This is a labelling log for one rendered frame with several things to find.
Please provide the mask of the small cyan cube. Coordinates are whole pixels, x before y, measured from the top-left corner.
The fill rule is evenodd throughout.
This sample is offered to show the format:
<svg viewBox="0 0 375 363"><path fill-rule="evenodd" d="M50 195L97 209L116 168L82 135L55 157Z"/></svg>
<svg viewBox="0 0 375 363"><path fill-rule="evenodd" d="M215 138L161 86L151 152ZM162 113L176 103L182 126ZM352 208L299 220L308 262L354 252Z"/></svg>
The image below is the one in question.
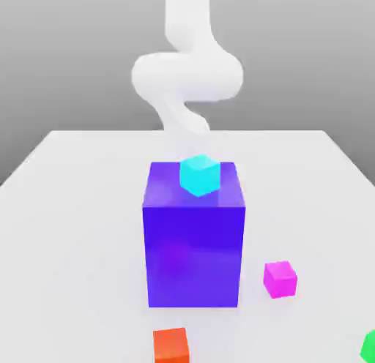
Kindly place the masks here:
<svg viewBox="0 0 375 363"><path fill-rule="evenodd" d="M196 197L220 189L220 162L205 154L189 157L179 164L179 184Z"/></svg>

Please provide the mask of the small magenta cube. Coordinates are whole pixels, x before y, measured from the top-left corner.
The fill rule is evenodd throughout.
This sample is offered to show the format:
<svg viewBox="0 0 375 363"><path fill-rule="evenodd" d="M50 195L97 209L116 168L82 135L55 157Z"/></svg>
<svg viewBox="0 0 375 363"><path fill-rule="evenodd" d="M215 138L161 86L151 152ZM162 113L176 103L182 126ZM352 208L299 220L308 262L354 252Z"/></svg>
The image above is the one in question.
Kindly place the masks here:
<svg viewBox="0 0 375 363"><path fill-rule="evenodd" d="M263 283L272 299L294 296L297 289L297 273L288 261L266 263Z"/></svg>

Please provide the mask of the small orange cube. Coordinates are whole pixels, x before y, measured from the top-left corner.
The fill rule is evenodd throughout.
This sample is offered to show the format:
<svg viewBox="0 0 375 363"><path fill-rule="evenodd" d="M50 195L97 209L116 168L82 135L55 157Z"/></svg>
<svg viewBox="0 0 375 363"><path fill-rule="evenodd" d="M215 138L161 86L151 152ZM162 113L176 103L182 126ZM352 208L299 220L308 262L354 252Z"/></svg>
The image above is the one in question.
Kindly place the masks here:
<svg viewBox="0 0 375 363"><path fill-rule="evenodd" d="M185 328L153 331L155 363L190 363Z"/></svg>

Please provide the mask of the small green cube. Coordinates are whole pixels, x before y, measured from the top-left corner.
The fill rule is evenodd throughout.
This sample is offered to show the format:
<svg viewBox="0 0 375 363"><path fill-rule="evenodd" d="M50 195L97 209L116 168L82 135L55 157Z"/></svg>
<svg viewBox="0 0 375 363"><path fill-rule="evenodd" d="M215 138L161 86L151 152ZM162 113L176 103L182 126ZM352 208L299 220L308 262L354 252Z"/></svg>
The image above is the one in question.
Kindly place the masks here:
<svg viewBox="0 0 375 363"><path fill-rule="evenodd" d="M375 363L375 329L365 336L360 357L365 363Z"/></svg>

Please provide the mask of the large purple box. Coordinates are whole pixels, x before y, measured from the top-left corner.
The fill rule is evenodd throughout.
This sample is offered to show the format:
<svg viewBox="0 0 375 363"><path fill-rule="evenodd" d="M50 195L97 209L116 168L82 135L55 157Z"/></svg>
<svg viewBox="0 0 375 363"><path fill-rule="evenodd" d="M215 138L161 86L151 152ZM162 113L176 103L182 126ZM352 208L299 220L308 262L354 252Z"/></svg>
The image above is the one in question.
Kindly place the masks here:
<svg viewBox="0 0 375 363"><path fill-rule="evenodd" d="M150 307L236 307L245 201L234 163L220 189L196 197L179 185L179 163L152 162L142 204Z"/></svg>

